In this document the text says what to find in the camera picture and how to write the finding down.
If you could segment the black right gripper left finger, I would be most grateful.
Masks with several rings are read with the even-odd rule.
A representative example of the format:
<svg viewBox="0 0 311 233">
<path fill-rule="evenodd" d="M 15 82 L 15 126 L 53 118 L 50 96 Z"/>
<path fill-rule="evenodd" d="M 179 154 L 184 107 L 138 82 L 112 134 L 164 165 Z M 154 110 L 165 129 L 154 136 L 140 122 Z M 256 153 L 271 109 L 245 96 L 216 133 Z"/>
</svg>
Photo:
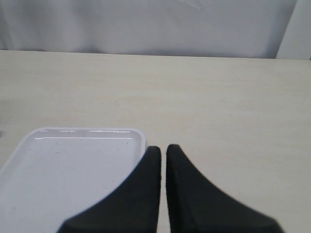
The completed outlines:
<svg viewBox="0 0 311 233">
<path fill-rule="evenodd" d="M 149 146 L 131 174 L 106 198 L 66 219 L 60 233 L 155 233 L 161 189 L 161 151 Z"/>
</svg>

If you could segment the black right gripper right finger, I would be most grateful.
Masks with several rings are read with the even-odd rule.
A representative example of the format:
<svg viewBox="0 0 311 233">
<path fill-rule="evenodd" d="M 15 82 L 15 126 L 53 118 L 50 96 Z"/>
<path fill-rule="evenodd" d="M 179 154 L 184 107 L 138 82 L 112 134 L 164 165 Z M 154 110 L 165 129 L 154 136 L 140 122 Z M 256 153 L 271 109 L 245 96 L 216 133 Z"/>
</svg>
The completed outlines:
<svg viewBox="0 0 311 233">
<path fill-rule="evenodd" d="M 172 233 L 281 233 L 279 223 L 210 182 L 181 147 L 167 148 L 166 197 Z"/>
</svg>

